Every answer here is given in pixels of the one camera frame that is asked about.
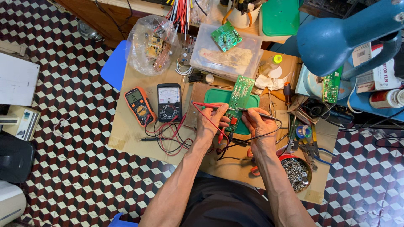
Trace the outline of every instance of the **analog multimeter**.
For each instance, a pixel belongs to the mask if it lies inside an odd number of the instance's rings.
[[[179,84],[157,85],[158,117],[160,122],[182,119],[181,86]]]
[[[135,87],[134,89],[126,92],[125,94],[126,103],[136,116],[137,121],[143,127],[146,124],[150,124],[156,120],[156,114],[150,105],[149,98],[146,92],[141,87]]]

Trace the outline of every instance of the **desk lamp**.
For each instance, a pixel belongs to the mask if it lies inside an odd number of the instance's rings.
[[[297,32],[297,48],[307,69],[316,76],[326,76],[344,65],[354,48],[379,39],[382,51],[374,58],[354,68],[344,67],[341,86],[343,99],[354,88],[351,78],[379,67],[392,59],[401,48],[404,28],[404,0],[380,0],[347,19],[320,18],[303,26]],[[322,83],[309,74],[303,79],[307,92],[322,97]]]

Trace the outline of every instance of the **printed circuit board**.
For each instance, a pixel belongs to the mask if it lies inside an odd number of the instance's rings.
[[[236,110],[228,110],[226,116],[230,119],[229,127],[226,131],[234,132],[241,120],[242,111],[238,111],[238,107],[245,108],[253,89],[255,80],[244,76],[238,76],[233,92],[231,93],[229,107]]]
[[[243,40],[230,22],[226,22],[210,35],[224,52],[230,50]]]
[[[326,75],[323,81],[323,102],[336,103],[339,84],[341,82],[342,66],[335,72]]]

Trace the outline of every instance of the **blue plastic chair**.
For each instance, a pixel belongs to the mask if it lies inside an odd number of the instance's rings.
[[[122,40],[107,62],[101,69],[101,77],[117,90],[121,90],[124,79],[126,59],[125,59],[126,40]]]
[[[128,221],[121,221],[119,218],[122,216],[124,213],[118,213],[115,215],[113,218],[112,222],[108,225],[108,227],[137,227],[137,223],[133,222],[128,222]]]

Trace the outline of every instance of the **solder wire spool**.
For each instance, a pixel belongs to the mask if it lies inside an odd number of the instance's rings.
[[[311,131],[311,127],[307,125],[300,125],[296,128],[296,135],[301,139],[309,138],[312,134],[313,132]]]

